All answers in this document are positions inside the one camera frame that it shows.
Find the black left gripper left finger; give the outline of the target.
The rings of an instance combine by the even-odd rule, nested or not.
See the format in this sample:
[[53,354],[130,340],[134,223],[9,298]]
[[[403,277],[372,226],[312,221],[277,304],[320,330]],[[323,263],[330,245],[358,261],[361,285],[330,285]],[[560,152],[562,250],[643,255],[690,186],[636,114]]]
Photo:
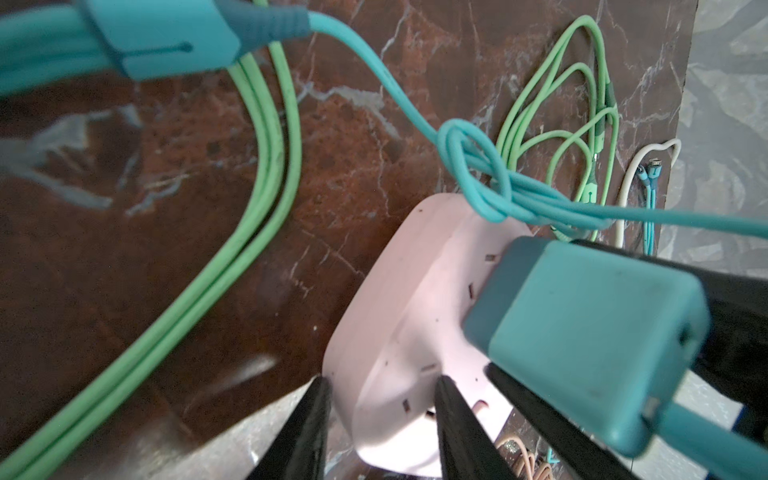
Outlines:
[[323,376],[310,383],[248,480],[324,478],[331,391]]

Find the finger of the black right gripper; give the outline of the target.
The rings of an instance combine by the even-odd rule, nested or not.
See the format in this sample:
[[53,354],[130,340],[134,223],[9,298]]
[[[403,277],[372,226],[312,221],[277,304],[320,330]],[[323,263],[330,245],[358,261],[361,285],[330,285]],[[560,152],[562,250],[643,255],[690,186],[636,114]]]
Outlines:
[[636,475],[611,452],[590,440],[566,417],[500,367],[488,364],[485,375],[580,479],[636,479]]
[[712,317],[693,372],[720,394],[750,408],[767,406],[767,281],[684,265],[587,240],[577,245],[696,276]]

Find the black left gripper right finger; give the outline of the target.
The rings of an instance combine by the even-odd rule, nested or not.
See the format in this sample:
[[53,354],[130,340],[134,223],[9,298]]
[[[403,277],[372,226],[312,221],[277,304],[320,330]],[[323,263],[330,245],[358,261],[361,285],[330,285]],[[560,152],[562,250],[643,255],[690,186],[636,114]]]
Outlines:
[[455,382],[435,385],[437,435],[443,479],[515,479]]

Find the pink power strip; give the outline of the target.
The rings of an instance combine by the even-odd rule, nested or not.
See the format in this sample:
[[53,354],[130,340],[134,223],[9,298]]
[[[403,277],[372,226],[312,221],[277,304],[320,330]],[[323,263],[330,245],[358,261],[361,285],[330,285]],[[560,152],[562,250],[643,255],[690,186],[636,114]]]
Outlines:
[[487,357],[462,323],[507,246],[529,234],[491,223],[458,194],[421,201],[388,242],[339,321],[322,373],[357,455],[368,465],[440,477],[435,385],[448,376],[489,437],[510,403],[484,375]]

